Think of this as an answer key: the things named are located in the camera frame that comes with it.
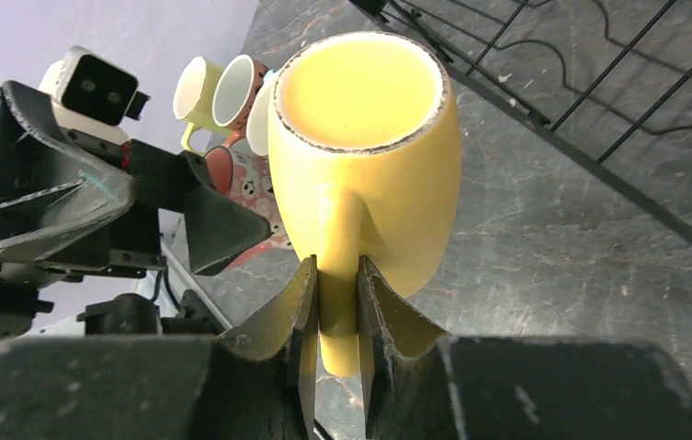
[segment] cable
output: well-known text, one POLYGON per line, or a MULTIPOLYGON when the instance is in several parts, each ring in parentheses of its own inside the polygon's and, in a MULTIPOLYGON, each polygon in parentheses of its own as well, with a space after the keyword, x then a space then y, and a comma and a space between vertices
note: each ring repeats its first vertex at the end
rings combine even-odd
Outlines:
POLYGON ((326 432, 318 420, 313 419, 313 427, 315 428, 316 433, 319 434, 319 437, 321 437, 323 440, 335 440, 334 437, 326 432))
POLYGON ((157 273, 157 276, 159 276, 160 273, 162 274, 162 279, 165 281, 165 292, 168 293, 168 298, 170 298, 170 302, 173 304, 173 307, 175 307, 176 310, 180 310, 181 305, 179 304, 178 300, 176 299, 175 295, 173 294, 173 289, 170 286, 169 273, 165 270, 163 272, 157 273))
POLYGON ((151 302, 155 303, 159 299, 159 288, 162 286, 162 271, 157 272, 154 277, 154 293, 151 295, 151 302))

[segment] wire rack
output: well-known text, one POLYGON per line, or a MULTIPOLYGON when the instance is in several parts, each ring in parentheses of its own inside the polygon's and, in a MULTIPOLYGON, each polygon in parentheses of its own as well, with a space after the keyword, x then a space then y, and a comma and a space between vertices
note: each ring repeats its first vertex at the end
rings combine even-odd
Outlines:
POLYGON ((521 112, 536 133, 692 242, 684 201, 651 194, 666 193, 665 182, 608 170, 622 168, 612 160, 645 159, 640 147, 692 149, 692 0, 352 3, 434 50, 454 79, 521 112))

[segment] yellow mug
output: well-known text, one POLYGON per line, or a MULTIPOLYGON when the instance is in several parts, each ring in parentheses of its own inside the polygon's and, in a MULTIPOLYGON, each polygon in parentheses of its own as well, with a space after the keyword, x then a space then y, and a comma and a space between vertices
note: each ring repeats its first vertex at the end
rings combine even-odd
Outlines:
POLYGON ((191 145, 192 134, 201 128, 230 134, 230 130, 218 126, 211 115, 211 103, 222 72, 224 69, 214 62, 197 57, 184 68, 176 84, 173 114, 176 119, 187 122, 181 138, 181 146, 187 151, 197 153, 191 145))
POLYGON ((280 216, 300 260, 316 256, 324 367, 350 376, 359 370, 359 256, 403 297, 443 259, 462 169, 456 97, 432 53, 374 31, 301 50, 272 93, 280 216))

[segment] white mug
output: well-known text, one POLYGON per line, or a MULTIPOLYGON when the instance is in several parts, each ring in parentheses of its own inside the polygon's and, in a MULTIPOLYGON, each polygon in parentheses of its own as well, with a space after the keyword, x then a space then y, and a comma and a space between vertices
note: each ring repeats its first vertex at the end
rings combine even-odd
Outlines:
POLYGON ((192 133, 201 128, 223 135, 230 134, 229 130, 218 126, 211 116, 214 91, 223 72, 218 64, 196 57, 181 73, 173 95, 173 115, 186 122, 181 146, 187 151, 197 152, 192 148, 192 133))
POLYGON ((268 115, 276 76, 270 76, 268 73, 266 78, 269 78, 269 80, 259 89, 257 99, 254 101, 254 107, 251 108, 251 113, 248 115, 248 123, 246 124, 248 145, 251 147, 251 151, 259 156, 268 155, 268 115))
POLYGON ((246 136, 248 115, 267 72, 268 66, 248 55, 235 57, 225 67, 211 105, 214 122, 232 132, 225 147, 246 136))

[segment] mug rim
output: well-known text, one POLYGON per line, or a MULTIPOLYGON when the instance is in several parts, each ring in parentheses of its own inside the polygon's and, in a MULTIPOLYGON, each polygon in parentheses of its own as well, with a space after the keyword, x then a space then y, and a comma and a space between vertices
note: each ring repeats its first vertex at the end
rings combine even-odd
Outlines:
POLYGON ((197 103, 203 97, 203 86, 205 84, 206 76, 208 76, 208 66, 207 61, 203 56, 194 57, 191 61, 189 61, 189 64, 187 64, 186 67, 183 68, 181 76, 179 76, 178 82, 176 82, 176 89, 175 93, 173 94, 173 115, 176 119, 182 120, 192 114, 192 111, 194 111, 194 108, 197 106, 197 103), (198 82, 196 84, 198 86, 197 98, 193 98, 188 110, 181 114, 179 112, 179 105, 181 104, 180 100, 182 99, 182 89, 184 88, 188 80, 191 79, 192 75, 195 74, 199 75, 199 77, 196 77, 196 80, 198 82))
POLYGON ((259 89, 257 97, 254 98, 254 107, 251 108, 251 113, 248 114, 248 121, 246 122, 246 140, 248 141, 248 145, 251 148, 251 151, 254 151, 254 153, 259 154, 260 156, 268 155, 268 119, 270 116, 269 107, 272 102, 272 91, 275 87, 275 83, 277 82, 277 80, 278 76, 273 75, 273 77, 270 78, 269 82, 267 84, 262 85, 262 88, 259 89), (260 96, 266 98, 266 105, 261 105, 261 103, 259 102, 260 96), (262 118, 262 120, 258 119, 260 116, 258 112, 264 112, 264 117, 262 118), (257 130, 262 130, 262 134, 257 135, 257 130), (263 148, 259 151, 258 148, 255 149, 254 147, 254 143, 258 138, 262 138, 262 141, 264 143, 263 148))
POLYGON ((245 53, 240 54, 236 57, 234 57, 231 61, 229 61, 229 64, 224 69, 224 72, 222 72, 221 78, 219 78, 219 82, 216 84, 216 90, 214 92, 214 100, 211 102, 211 114, 214 118, 214 122, 220 126, 220 127, 228 127, 232 123, 236 121, 236 119, 240 116, 240 114, 243 112, 243 110, 246 108, 246 104, 248 103, 248 98, 251 96, 251 90, 253 89, 254 85, 254 78, 257 75, 257 64, 256 60, 254 60, 253 57, 250 55, 247 55, 245 53), (247 84, 240 84, 240 85, 245 85, 246 86, 246 91, 245 91, 245 96, 243 96, 243 101, 240 103, 240 106, 235 110, 235 112, 232 114, 230 119, 224 123, 219 122, 218 118, 216 117, 216 103, 218 102, 218 96, 219 96, 219 91, 223 90, 227 86, 223 84, 226 84, 226 79, 228 78, 228 73, 230 70, 232 72, 235 71, 236 65, 240 62, 247 62, 248 67, 250 68, 250 77, 247 82, 247 84))
POLYGON ((217 192, 219 192, 224 197, 229 197, 229 193, 232 190, 232 180, 235 178, 235 161, 232 158, 232 153, 229 148, 219 145, 213 147, 205 153, 205 168, 208 170, 208 174, 211 177, 211 184, 214 186, 217 192), (216 155, 217 161, 219 163, 219 170, 211 170, 208 168, 208 156, 216 155), (219 157, 226 159, 226 161, 218 160, 219 157))
POLYGON ((450 80, 448 79, 447 72, 445 71, 443 63, 437 57, 435 57, 430 50, 428 50, 426 47, 410 38, 406 38, 402 35, 398 35, 395 33, 384 32, 379 30, 359 30, 354 32, 347 32, 344 34, 339 34, 316 41, 313 44, 300 49, 299 51, 297 51, 297 53, 291 56, 291 58, 289 58, 289 60, 287 60, 286 63, 284 63, 283 66, 280 69, 278 69, 275 76, 277 77, 277 81, 275 82, 275 84, 273 84, 272 89, 272 108, 273 112, 275 113, 275 116, 278 117, 283 127, 287 131, 289 131, 293 136, 305 143, 305 145, 336 154, 372 155, 382 153, 385 151, 391 151, 393 149, 398 149, 407 145, 410 141, 422 136, 431 127, 434 127, 440 121, 440 119, 445 114, 445 109, 449 105, 449 102, 452 99, 453 94, 453 91, 450 88, 450 80), (283 87, 284 83, 288 81, 286 78, 284 78, 284 73, 288 73, 288 71, 292 69, 294 65, 297 62, 299 62, 303 57, 315 53, 317 50, 321 50, 323 48, 331 46, 334 43, 339 43, 339 40, 349 41, 366 36, 377 36, 382 39, 397 40, 406 47, 411 48, 412 50, 417 50, 426 58, 426 61, 429 62, 429 67, 431 69, 434 69, 436 72, 435 78, 439 80, 435 85, 437 89, 435 90, 435 102, 431 105, 429 113, 423 119, 419 126, 417 126, 413 130, 410 130, 410 132, 406 135, 372 147, 337 147, 333 145, 325 145, 323 143, 317 142, 314 139, 306 137, 299 130, 295 129, 293 123, 287 117, 286 109, 283 108, 283 106, 280 104, 279 91, 283 87))

